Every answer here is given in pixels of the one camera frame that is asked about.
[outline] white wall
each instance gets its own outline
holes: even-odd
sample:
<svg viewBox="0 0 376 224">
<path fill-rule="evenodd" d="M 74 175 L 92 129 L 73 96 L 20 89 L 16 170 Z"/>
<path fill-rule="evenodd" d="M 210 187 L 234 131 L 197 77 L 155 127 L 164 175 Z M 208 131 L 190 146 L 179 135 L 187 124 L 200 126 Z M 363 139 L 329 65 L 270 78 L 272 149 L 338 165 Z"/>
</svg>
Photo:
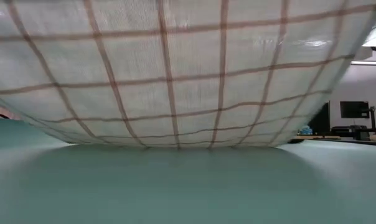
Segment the white wall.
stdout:
<svg viewBox="0 0 376 224">
<path fill-rule="evenodd" d="M 372 52 L 372 56 L 366 60 L 376 60 L 376 52 Z M 376 67 L 350 66 L 330 97 L 331 127 L 355 123 L 370 128 L 370 118 L 341 118 L 340 101 L 368 101 L 369 106 L 376 107 Z"/>
</svg>

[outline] grid pattern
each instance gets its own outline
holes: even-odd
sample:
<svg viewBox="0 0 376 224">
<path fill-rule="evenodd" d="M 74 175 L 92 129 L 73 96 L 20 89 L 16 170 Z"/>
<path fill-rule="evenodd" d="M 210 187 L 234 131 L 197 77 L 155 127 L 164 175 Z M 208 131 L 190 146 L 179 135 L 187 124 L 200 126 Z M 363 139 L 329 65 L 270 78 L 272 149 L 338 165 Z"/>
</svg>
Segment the grid pattern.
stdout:
<svg viewBox="0 0 376 224">
<path fill-rule="evenodd" d="M 282 144 L 369 33 L 365 2 L 0 2 L 0 105 L 80 144 Z"/>
</svg>

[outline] white fabric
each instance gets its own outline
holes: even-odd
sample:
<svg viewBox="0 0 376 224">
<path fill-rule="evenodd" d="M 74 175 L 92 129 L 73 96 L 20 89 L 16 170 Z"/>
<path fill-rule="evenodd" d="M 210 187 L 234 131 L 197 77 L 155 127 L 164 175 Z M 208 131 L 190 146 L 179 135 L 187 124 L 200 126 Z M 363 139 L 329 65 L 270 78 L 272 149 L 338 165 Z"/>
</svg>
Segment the white fabric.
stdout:
<svg viewBox="0 0 376 224">
<path fill-rule="evenodd" d="M 0 2 L 0 105 L 67 142 L 274 146 L 375 21 L 376 0 Z"/>
</svg>

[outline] sheet of fabric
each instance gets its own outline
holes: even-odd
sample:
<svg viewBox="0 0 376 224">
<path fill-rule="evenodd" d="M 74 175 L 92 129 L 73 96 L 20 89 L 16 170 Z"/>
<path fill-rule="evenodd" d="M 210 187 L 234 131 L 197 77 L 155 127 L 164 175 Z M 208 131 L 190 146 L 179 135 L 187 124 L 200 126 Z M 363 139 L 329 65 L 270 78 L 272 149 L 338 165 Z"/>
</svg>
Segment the sheet of fabric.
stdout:
<svg viewBox="0 0 376 224">
<path fill-rule="evenodd" d="M 67 142 L 274 146 L 375 21 L 376 0 L 0 2 L 0 105 Z"/>
</svg>

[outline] teal surface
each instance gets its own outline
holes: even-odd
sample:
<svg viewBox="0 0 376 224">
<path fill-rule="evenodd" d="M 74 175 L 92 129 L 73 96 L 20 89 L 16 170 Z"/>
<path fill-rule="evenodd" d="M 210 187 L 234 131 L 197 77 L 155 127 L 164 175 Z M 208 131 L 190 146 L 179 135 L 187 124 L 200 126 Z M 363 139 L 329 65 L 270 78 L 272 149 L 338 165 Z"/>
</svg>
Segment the teal surface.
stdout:
<svg viewBox="0 0 376 224">
<path fill-rule="evenodd" d="M 0 119 L 0 223 L 376 223 L 376 146 L 73 146 Z"/>
</svg>

